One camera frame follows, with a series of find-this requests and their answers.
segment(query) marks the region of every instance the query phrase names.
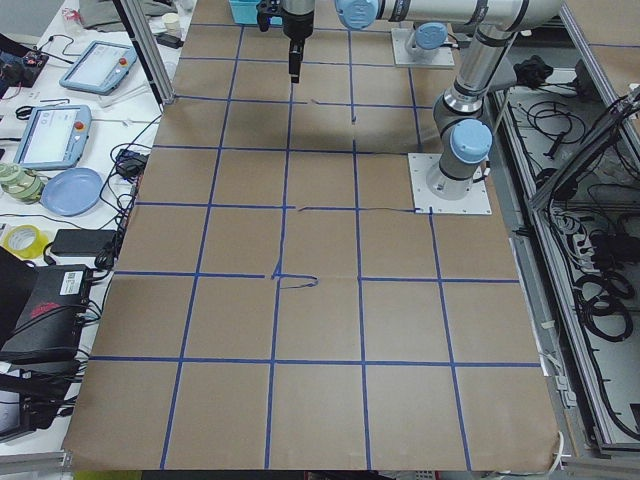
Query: blue plate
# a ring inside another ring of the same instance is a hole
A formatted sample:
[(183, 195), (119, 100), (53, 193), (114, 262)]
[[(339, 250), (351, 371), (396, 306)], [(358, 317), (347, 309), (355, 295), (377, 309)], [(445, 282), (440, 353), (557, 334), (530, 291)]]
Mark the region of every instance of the blue plate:
[(52, 213), (69, 217), (86, 212), (100, 198), (102, 178), (90, 168), (71, 168), (56, 175), (42, 190), (40, 203)]

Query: blue frame tablet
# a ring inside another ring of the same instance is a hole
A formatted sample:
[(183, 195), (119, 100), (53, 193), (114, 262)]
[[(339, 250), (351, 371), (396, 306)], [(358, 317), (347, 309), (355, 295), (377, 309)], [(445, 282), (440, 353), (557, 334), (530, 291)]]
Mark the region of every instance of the blue frame tablet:
[(33, 170), (73, 167), (84, 150), (91, 127), (86, 105), (36, 107), (22, 135), (14, 163)]
[(137, 59), (132, 46), (93, 41), (60, 79), (60, 85), (106, 95), (120, 84)]

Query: mounting plate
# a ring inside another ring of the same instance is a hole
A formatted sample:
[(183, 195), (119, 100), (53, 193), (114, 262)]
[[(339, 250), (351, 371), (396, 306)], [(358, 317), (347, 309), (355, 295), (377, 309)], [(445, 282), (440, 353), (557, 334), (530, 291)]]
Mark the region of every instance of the mounting plate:
[(453, 53), (451, 48), (441, 47), (431, 55), (427, 52), (420, 51), (417, 55), (411, 55), (405, 48), (407, 38), (411, 34), (408, 28), (392, 28), (391, 43), (393, 45), (393, 56), (398, 67), (423, 67), (440, 70), (451, 70), (456, 64), (453, 61)]
[[(440, 161), (440, 154), (410, 153), (409, 169), (413, 190), (413, 206), (416, 213), (491, 215), (491, 205), (484, 182), (474, 183), (471, 190), (461, 200), (445, 200), (435, 195), (427, 186), (429, 170)], [(478, 168), (473, 178), (480, 178)]]

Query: clear tape roll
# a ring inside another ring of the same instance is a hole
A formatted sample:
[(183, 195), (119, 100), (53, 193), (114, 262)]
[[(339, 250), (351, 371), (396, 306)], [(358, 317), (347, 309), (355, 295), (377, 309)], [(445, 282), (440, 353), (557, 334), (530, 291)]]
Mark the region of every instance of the clear tape roll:
[(14, 255), (30, 260), (41, 256), (47, 243), (47, 236), (36, 227), (22, 225), (7, 233), (3, 246)]

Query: blue joint cap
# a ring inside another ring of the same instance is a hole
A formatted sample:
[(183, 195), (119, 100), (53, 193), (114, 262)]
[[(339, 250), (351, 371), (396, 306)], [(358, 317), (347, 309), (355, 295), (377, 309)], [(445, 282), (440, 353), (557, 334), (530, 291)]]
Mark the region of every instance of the blue joint cap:
[(423, 23), (416, 28), (416, 45), (424, 50), (435, 50), (447, 41), (448, 34), (444, 23)]
[(491, 150), (493, 135), (480, 120), (467, 119), (458, 123), (451, 134), (451, 150), (461, 162), (476, 165)]
[(378, 0), (335, 0), (340, 22), (349, 30), (362, 30), (378, 16)]

